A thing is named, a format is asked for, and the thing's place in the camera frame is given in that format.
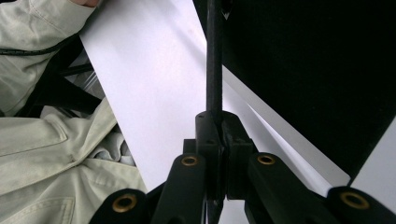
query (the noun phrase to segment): black metal stand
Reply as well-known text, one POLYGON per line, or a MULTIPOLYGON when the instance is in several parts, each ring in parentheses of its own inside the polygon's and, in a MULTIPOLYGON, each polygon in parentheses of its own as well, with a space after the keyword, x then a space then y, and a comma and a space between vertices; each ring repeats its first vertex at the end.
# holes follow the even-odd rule
POLYGON ((206 112, 195 139, 184 140, 166 182, 148 195, 123 189, 91 220, 98 223, 218 223, 225 196, 244 200, 250 223, 396 223, 396 216, 356 189, 308 190, 276 155, 258 153, 239 118, 221 109, 220 1, 208 2, 206 112))

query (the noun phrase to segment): black backdrop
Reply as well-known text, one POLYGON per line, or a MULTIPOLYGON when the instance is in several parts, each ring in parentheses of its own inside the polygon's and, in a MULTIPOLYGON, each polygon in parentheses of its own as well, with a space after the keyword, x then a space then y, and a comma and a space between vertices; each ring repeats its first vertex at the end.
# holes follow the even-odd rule
POLYGON ((396 114, 395 15, 394 1, 233 0, 223 64, 353 179, 396 114))

